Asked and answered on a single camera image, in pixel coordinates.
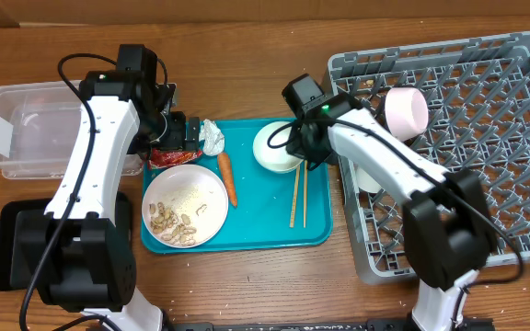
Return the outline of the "wooden chopstick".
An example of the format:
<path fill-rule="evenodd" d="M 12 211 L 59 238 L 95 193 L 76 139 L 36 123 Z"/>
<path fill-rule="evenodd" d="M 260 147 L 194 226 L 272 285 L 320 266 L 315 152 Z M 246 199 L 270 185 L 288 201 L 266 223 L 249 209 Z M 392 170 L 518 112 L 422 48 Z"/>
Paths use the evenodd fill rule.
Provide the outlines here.
<path fill-rule="evenodd" d="M 308 162 L 304 161 L 303 176 L 303 227 L 307 226 L 307 188 L 308 188 Z"/>
<path fill-rule="evenodd" d="M 301 164 L 298 164 L 295 169 L 295 176 L 294 176 L 294 192 L 293 192 L 292 208 L 291 208 L 290 221 L 289 221 L 290 228 L 294 228 L 295 213 L 296 213 L 296 206 L 297 206 L 297 196 L 298 196 L 299 184 L 300 184 L 300 174 L 301 174 Z"/>

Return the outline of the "red snack wrapper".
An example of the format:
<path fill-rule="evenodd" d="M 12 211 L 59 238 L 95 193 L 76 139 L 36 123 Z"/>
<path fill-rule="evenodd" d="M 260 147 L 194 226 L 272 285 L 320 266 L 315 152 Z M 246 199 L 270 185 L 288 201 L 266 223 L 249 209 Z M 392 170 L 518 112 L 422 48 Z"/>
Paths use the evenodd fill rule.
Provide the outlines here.
<path fill-rule="evenodd" d="M 150 169 L 164 169 L 180 166 L 194 161 L 202 156 L 202 151 L 160 151 L 154 149 L 147 161 Z"/>

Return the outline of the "white bowl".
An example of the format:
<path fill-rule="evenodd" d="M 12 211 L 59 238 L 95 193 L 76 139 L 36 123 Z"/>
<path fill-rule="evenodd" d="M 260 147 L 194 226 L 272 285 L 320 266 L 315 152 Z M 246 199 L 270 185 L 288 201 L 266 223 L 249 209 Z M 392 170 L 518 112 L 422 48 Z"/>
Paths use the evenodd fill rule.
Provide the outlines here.
<path fill-rule="evenodd" d="M 259 130 L 253 141 L 253 154 L 257 162 L 271 172 L 284 174 L 295 170 L 303 160 L 286 152 L 285 147 L 270 148 L 271 135 L 289 121 L 274 121 Z"/>

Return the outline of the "pink bowl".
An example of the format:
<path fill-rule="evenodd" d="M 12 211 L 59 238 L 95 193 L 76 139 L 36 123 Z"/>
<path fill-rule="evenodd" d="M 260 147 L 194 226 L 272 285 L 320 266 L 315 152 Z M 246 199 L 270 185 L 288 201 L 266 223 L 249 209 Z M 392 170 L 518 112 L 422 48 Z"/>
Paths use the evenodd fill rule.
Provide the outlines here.
<path fill-rule="evenodd" d="M 422 92 L 414 87 L 395 87 L 386 94 L 384 112 L 390 133 L 406 141 L 425 133 L 429 109 Z"/>

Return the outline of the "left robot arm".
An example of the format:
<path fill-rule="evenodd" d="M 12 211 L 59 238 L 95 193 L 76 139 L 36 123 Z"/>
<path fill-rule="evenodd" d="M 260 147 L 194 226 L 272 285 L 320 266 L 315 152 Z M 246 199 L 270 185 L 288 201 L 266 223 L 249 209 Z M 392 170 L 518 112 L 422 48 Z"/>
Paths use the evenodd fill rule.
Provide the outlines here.
<path fill-rule="evenodd" d="M 118 225 L 116 202 L 128 154 L 146 152 L 169 135 L 163 109 L 174 87 L 158 84 L 156 66 L 119 64 L 90 72 L 74 89 L 81 124 L 60 187 L 43 211 L 17 215 L 14 251 L 30 282 L 19 313 L 27 329 L 32 294 L 97 320 L 110 330 L 164 330 L 164 310 L 136 287 L 129 226 Z"/>

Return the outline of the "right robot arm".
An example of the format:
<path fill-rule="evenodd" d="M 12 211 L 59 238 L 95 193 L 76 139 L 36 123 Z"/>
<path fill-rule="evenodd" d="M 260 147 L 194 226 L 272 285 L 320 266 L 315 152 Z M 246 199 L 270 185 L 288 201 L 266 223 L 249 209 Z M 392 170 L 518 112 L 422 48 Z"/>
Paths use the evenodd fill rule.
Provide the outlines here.
<path fill-rule="evenodd" d="M 289 154 L 314 166 L 347 158 L 400 206 L 405 255 L 420 279 L 406 329 L 460 329 L 469 287 L 497 245 L 478 176 L 416 154 L 347 94 L 285 100 L 296 116 Z"/>

